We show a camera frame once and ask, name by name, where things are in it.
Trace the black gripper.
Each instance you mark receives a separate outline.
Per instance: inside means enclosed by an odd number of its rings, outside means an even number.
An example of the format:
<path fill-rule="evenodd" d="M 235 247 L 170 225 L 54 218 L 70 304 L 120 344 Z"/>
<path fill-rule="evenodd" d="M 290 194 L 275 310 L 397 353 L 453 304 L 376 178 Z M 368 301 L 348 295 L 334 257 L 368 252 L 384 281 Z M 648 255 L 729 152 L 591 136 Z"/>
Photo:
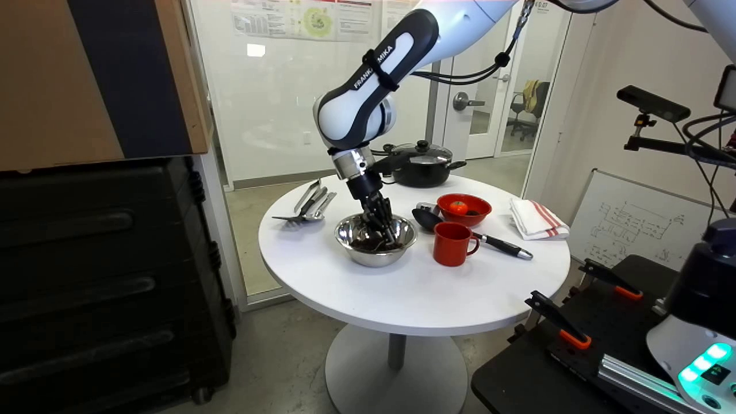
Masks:
<path fill-rule="evenodd" d="M 348 188 L 350 188 L 352 197 L 361 203 L 361 211 L 362 211 L 362 215 L 361 215 L 362 236 L 361 240 L 373 242 L 379 235 L 384 240 L 396 240 L 396 235 L 397 235 L 396 218 L 391 211 L 391 199 L 382 195 L 382 178 L 374 171 L 366 171 L 362 174 L 350 178 Z"/>

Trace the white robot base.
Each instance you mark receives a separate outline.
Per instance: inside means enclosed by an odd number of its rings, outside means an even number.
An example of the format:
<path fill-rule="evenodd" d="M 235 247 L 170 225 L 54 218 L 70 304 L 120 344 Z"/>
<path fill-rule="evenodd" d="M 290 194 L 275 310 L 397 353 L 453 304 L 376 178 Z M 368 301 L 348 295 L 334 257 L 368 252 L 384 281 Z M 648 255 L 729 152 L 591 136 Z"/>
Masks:
<path fill-rule="evenodd" d="M 736 220 L 720 218 L 691 247 L 647 348 L 702 414 L 736 414 Z"/>

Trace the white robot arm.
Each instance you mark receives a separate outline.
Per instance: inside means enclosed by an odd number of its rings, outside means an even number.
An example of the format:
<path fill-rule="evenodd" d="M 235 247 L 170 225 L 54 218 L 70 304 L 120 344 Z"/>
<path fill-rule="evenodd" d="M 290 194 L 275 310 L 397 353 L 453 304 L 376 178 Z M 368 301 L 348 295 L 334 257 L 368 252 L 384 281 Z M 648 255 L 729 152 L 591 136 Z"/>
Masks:
<path fill-rule="evenodd" d="M 427 72 L 483 40 L 517 0 L 419 0 L 373 49 L 361 54 L 354 73 L 314 102 L 312 120 L 328 146 L 338 178 L 361 203 L 361 218 L 373 235 L 391 240 L 391 199 L 382 195 L 382 178 L 371 165 L 366 145 L 394 127 L 388 94 L 406 76 L 435 83 L 467 84 L 489 77 L 510 61 L 510 52 L 529 21 L 535 0 L 525 0 L 509 45 L 495 60 L 469 73 Z"/>

